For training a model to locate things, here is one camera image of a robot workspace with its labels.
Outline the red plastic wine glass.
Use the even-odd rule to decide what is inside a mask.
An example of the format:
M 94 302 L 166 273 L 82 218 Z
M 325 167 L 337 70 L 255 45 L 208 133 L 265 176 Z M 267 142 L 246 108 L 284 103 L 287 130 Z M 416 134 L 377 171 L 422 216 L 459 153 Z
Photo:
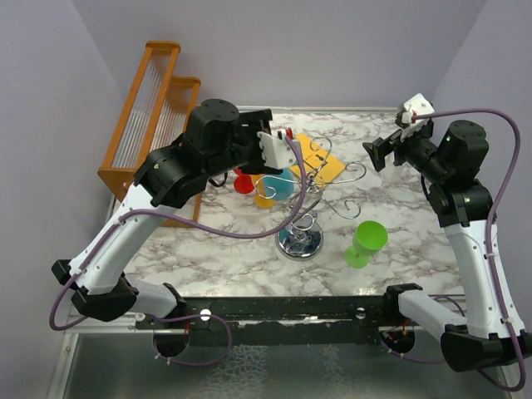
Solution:
M 254 191 L 254 183 L 250 175 L 245 174 L 239 168 L 234 169 L 236 178 L 233 186 L 237 193 L 242 195 L 248 195 Z

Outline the blue plastic wine glass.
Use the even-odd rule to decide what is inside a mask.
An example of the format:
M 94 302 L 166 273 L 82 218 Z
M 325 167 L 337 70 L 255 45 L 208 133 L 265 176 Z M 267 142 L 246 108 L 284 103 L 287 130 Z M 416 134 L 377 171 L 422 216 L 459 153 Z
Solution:
M 282 201 L 294 192 L 294 180 L 290 169 L 283 169 L 279 175 L 265 175 L 262 180 L 264 196 L 270 200 Z

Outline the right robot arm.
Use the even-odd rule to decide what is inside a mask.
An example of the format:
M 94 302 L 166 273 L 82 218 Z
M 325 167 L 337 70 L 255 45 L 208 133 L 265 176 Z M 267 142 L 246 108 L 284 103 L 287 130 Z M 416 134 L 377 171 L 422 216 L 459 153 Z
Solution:
M 362 146 L 375 170 L 393 154 L 396 166 L 408 163 L 429 182 L 428 200 L 456 258 L 466 315 L 408 283 L 387 287 L 382 316 L 392 325 L 410 319 L 424 328 L 456 372 L 509 366 L 530 356 L 531 335 L 515 309 L 498 254 L 494 201 L 476 178 L 489 150 L 486 133 L 474 122 L 458 120 L 435 145 L 432 131 L 428 121 L 408 138 L 396 131 Z

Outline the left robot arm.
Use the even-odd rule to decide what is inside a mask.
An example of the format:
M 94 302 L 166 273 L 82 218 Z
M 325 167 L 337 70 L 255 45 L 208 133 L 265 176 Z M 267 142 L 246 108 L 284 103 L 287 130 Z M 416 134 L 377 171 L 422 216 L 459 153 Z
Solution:
M 52 266 L 60 284 L 72 289 L 80 315 L 109 322 L 136 312 L 155 316 L 166 328 L 181 323 L 185 301 L 175 288 L 134 281 L 124 269 L 151 234 L 215 176 L 233 169 L 277 175 L 296 164 L 298 141 L 290 130 L 271 130 L 271 119 L 271 110 L 241 113 L 228 101 L 208 99 L 190 112 L 181 135 L 146 156 L 106 227 L 81 254 Z

